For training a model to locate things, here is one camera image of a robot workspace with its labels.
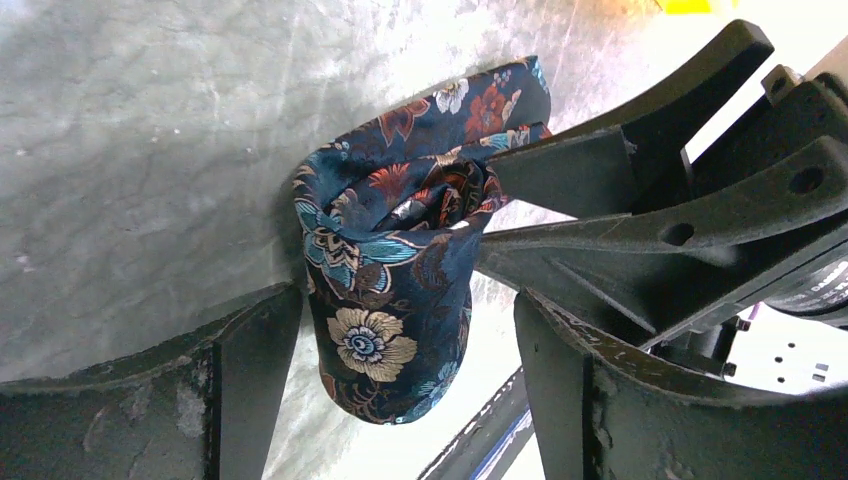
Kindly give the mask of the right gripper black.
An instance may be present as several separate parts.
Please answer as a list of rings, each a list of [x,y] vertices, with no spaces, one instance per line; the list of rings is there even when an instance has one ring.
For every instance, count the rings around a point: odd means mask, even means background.
[[[631,212],[656,184],[688,188],[686,144],[773,53],[737,19],[627,103],[491,159],[505,194],[577,218]],[[765,94],[694,164],[694,200],[488,234],[482,273],[639,347],[756,302],[847,314],[847,90],[774,71]]]

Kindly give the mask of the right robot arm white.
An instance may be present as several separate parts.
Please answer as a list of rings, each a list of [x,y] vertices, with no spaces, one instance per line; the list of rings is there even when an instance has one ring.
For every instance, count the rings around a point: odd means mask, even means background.
[[[686,145],[773,53],[735,20],[624,105],[497,156],[565,215],[489,233],[549,479],[847,475],[847,79],[777,66],[695,160]]]

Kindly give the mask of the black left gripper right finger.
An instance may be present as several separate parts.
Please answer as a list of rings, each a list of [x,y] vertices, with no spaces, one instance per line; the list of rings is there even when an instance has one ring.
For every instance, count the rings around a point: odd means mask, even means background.
[[[843,479],[847,391],[785,395],[654,357],[524,289],[514,303],[549,479]]]

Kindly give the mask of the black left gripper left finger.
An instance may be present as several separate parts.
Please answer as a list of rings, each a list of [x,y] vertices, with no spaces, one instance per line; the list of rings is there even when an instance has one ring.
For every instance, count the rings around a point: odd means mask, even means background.
[[[258,479],[302,314],[278,284],[196,330],[1,386],[5,479]]]

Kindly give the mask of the navy floral necktie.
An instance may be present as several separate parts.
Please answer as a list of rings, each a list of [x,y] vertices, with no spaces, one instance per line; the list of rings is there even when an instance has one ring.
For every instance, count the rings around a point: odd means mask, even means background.
[[[507,202],[490,159],[549,136],[526,56],[457,79],[312,152],[294,177],[319,374],[371,424],[419,420],[465,356],[475,261]]]

